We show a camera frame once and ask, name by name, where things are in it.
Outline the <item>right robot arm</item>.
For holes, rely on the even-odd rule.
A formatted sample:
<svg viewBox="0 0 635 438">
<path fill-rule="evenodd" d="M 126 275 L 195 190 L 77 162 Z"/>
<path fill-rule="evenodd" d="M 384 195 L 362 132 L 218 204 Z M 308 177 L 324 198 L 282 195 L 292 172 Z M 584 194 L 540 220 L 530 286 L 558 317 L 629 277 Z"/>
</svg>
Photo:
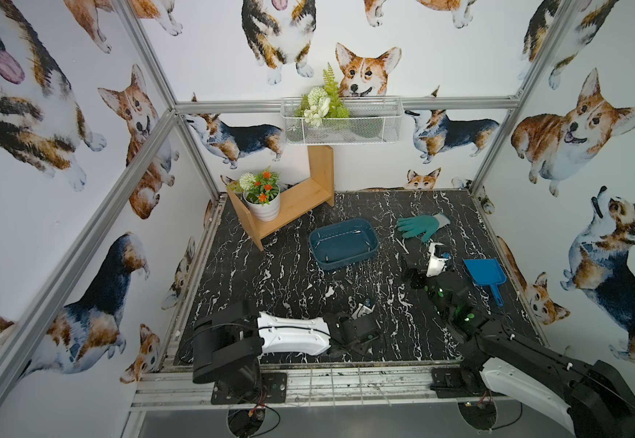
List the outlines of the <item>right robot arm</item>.
<svg viewBox="0 0 635 438">
<path fill-rule="evenodd" d="M 467 278 L 452 271 L 430 277 L 406 257 L 399 262 L 403 283 L 428 296 L 459 343 L 465 390 L 512 397 L 576 437 L 635 437 L 635 396 L 618 370 L 554 352 L 470 303 L 474 286 L 490 288 L 497 304 L 504 303 L 499 287 L 507 277 L 497 259 L 465 260 Z"/>
</svg>

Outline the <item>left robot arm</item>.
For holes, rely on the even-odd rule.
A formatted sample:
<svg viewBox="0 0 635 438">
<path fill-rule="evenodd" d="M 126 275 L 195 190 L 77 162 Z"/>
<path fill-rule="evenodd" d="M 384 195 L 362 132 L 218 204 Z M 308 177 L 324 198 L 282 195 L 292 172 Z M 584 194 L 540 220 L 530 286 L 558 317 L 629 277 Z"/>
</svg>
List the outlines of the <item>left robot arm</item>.
<svg viewBox="0 0 635 438">
<path fill-rule="evenodd" d="M 195 323 L 190 339 L 193 383 L 213 385 L 213 405 L 284 403 L 287 374 L 262 372 L 261 357 L 273 353 L 365 357 L 381 334 L 370 313 L 285 319 L 242 300 Z"/>
</svg>

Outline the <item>teal plastic storage box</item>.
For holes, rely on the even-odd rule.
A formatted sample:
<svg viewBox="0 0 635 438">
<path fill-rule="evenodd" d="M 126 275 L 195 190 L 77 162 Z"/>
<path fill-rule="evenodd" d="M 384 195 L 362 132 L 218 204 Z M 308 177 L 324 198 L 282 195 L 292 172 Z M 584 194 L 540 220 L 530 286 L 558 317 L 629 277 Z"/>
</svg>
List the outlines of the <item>teal plastic storage box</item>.
<svg viewBox="0 0 635 438">
<path fill-rule="evenodd" d="M 324 271 L 345 268 L 377 255 L 379 239 L 364 218 L 353 218 L 313 231 L 308 237 L 311 253 Z"/>
</svg>

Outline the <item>green work glove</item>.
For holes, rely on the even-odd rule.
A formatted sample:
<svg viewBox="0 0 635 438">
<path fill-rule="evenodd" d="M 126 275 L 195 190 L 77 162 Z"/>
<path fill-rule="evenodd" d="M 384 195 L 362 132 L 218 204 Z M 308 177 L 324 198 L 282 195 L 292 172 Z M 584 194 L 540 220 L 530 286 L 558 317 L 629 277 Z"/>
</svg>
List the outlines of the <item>green work glove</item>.
<svg viewBox="0 0 635 438">
<path fill-rule="evenodd" d="M 403 238 L 417 237 L 423 243 L 428 243 L 441 228 L 448 224 L 450 219 L 443 214 L 418 215 L 397 220 L 397 228 Z"/>
</svg>

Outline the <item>blue plastic dustpan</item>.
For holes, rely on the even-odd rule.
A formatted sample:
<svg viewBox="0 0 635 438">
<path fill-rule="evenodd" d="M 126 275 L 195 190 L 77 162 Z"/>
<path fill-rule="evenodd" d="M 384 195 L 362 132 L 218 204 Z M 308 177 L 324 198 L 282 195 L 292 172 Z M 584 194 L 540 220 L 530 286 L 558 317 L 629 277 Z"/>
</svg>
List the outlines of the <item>blue plastic dustpan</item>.
<svg viewBox="0 0 635 438">
<path fill-rule="evenodd" d="M 507 281 L 503 267 L 496 258 L 464 259 L 465 268 L 470 273 L 476 286 L 490 288 L 498 307 L 504 306 L 504 300 L 499 286 Z"/>
</svg>

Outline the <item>wooden shelf stand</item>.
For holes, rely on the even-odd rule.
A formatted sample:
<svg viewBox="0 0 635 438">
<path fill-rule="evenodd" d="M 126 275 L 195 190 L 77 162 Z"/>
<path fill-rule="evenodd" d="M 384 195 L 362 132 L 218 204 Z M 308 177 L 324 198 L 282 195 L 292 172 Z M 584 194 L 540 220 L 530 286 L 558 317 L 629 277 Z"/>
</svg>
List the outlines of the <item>wooden shelf stand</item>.
<svg viewBox="0 0 635 438">
<path fill-rule="evenodd" d="M 326 145 L 313 145 L 307 149 L 311 176 L 280 193 L 279 209 L 273 221 L 260 221 L 230 188 L 227 189 L 228 198 L 244 231 L 260 251 L 264 250 L 263 238 L 321 204 L 335 205 L 333 148 Z"/>
</svg>

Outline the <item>white pot orange flowers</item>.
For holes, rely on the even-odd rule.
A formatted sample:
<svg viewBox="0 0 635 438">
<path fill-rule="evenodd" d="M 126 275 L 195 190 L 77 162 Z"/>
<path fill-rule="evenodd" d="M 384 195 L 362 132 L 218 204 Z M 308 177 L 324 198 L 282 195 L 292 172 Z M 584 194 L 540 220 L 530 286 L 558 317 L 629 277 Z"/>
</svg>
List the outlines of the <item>white pot orange flowers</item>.
<svg viewBox="0 0 635 438">
<path fill-rule="evenodd" d="M 251 213 L 261 222 L 271 222 L 279 216 L 281 188 L 279 174 L 271 168 L 258 173 L 244 173 L 226 187 L 244 199 Z"/>
</svg>

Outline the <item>artificial fern white flowers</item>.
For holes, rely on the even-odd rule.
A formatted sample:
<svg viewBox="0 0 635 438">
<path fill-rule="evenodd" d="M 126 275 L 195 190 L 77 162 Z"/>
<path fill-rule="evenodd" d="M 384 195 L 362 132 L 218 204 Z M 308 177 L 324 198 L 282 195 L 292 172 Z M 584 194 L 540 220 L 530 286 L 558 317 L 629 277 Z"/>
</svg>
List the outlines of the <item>artificial fern white flowers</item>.
<svg viewBox="0 0 635 438">
<path fill-rule="evenodd" d="M 295 116 L 319 128 L 330 120 L 348 119 L 350 112 L 339 94 L 339 84 L 330 64 L 323 70 L 323 85 L 303 95 Z"/>
</svg>

